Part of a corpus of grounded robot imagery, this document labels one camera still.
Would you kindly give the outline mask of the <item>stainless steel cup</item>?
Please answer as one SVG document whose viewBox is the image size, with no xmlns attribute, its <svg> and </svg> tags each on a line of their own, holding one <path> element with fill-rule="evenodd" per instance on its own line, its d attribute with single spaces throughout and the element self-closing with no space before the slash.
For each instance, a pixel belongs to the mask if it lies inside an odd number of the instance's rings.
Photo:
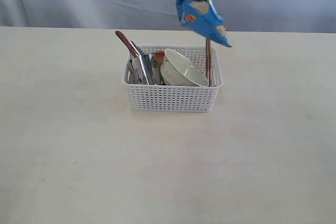
<svg viewBox="0 0 336 224">
<path fill-rule="evenodd" d="M 132 58 L 136 84 L 161 85 L 163 83 L 160 67 L 154 54 Z"/>
</svg>

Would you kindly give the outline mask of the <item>speckled beige ceramic bowl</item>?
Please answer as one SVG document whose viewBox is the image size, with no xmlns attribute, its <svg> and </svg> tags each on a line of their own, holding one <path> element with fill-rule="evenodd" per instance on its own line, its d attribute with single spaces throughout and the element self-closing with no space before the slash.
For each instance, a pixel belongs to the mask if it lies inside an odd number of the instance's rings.
<svg viewBox="0 0 336 224">
<path fill-rule="evenodd" d="M 174 49 L 166 48 L 164 50 L 160 72 L 163 81 L 168 86 L 208 86 L 208 79 L 196 64 Z"/>
</svg>

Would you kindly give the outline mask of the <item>brown wooden handled spoon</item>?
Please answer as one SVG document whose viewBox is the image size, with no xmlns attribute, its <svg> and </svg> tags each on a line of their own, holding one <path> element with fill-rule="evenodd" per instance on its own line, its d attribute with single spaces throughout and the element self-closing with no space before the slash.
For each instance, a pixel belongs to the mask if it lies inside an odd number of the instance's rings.
<svg viewBox="0 0 336 224">
<path fill-rule="evenodd" d="M 131 55 L 136 58 L 139 56 L 137 50 L 132 46 L 127 37 L 121 31 L 115 31 L 116 36 L 125 44 Z"/>
</svg>

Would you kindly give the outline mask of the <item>wooden chopstick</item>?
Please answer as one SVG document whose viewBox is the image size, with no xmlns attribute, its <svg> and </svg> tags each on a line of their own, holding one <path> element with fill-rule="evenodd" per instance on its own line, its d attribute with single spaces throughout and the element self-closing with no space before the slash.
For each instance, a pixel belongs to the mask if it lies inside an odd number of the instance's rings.
<svg viewBox="0 0 336 224">
<path fill-rule="evenodd" d="M 209 86 L 212 86 L 212 51 L 211 51 L 211 41 L 209 39 L 206 40 L 207 47 L 207 57 L 208 57 L 208 80 Z"/>
<path fill-rule="evenodd" d="M 210 47 L 210 40 L 205 40 L 205 59 L 206 59 L 206 77 L 209 79 L 209 47 Z"/>
</svg>

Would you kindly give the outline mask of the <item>terracotta brown plate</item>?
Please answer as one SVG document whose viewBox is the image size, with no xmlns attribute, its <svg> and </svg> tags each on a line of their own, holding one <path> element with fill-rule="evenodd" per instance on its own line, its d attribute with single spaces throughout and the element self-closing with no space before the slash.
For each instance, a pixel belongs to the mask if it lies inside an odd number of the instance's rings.
<svg viewBox="0 0 336 224">
<path fill-rule="evenodd" d="M 164 57 L 165 57 L 164 51 L 156 51 L 153 54 L 155 55 L 158 66 L 160 67 L 164 61 Z"/>
</svg>

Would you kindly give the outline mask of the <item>blue potato chips bag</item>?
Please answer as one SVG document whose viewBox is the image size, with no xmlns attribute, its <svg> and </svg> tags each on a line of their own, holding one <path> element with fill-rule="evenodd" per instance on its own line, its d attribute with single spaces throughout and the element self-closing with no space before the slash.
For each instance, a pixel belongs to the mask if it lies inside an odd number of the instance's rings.
<svg viewBox="0 0 336 224">
<path fill-rule="evenodd" d="M 212 0 L 176 0 L 180 24 L 206 39 L 230 48 L 226 27 Z"/>
</svg>

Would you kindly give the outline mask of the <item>grey backdrop curtain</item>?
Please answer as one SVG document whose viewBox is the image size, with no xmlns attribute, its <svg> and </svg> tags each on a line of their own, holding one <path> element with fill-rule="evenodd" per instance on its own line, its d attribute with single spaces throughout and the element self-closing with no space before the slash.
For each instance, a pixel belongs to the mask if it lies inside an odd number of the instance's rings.
<svg viewBox="0 0 336 224">
<path fill-rule="evenodd" d="M 180 30 L 176 0 L 1 0 L 1 25 Z M 335 32 L 335 0 L 213 0 L 229 31 Z"/>
</svg>

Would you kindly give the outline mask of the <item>white perforated plastic basket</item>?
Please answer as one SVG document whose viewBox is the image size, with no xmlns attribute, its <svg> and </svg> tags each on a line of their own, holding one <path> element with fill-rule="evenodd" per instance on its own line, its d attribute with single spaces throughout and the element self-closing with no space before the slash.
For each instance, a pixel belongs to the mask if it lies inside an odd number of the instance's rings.
<svg viewBox="0 0 336 224">
<path fill-rule="evenodd" d="M 221 67 L 215 48 L 212 51 L 212 84 L 210 87 L 159 86 L 134 84 L 129 68 L 123 74 L 130 107 L 141 111 L 208 112 L 223 85 Z"/>
</svg>

